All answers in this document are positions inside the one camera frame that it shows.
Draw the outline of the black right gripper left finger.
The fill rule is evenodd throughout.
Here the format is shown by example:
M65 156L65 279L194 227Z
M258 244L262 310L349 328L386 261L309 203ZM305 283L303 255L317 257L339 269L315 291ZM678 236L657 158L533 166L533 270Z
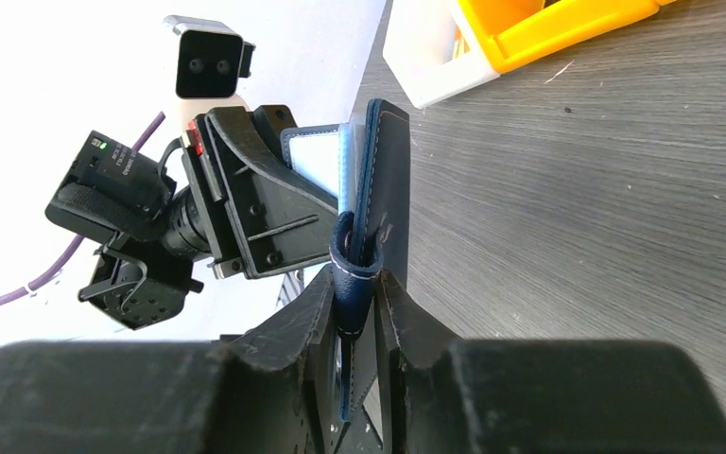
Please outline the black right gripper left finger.
M230 341L0 348L0 453L325 453L332 278Z

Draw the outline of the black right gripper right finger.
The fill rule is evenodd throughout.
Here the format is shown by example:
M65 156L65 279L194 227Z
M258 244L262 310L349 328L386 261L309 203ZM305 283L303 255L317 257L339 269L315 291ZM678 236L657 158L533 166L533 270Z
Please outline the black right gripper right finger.
M674 344L464 339L389 272L375 334L388 453L726 453L726 415Z

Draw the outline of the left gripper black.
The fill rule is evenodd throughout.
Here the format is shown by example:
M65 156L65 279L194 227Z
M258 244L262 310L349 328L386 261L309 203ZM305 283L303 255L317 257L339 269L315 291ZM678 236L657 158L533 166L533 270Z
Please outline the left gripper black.
M285 105L213 108L165 149L182 152L183 188L165 160L91 131L45 208L99 245L78 299L138 330L179 315L203 290L193 277L200 260L212 259L220 278L250 279L328 261L337 199L289 166L280 135L295 125Z

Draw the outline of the blue leather card holder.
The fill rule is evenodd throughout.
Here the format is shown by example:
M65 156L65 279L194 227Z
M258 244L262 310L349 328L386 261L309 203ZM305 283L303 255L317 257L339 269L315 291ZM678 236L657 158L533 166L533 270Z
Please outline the blue leather card holder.
M374 98L357 121L288 128L280 141L290 168L337 197L329 263L339 342L339 416L349 422L375 377L373 335L367 327L375 284L382 271L406 280L410 118Z

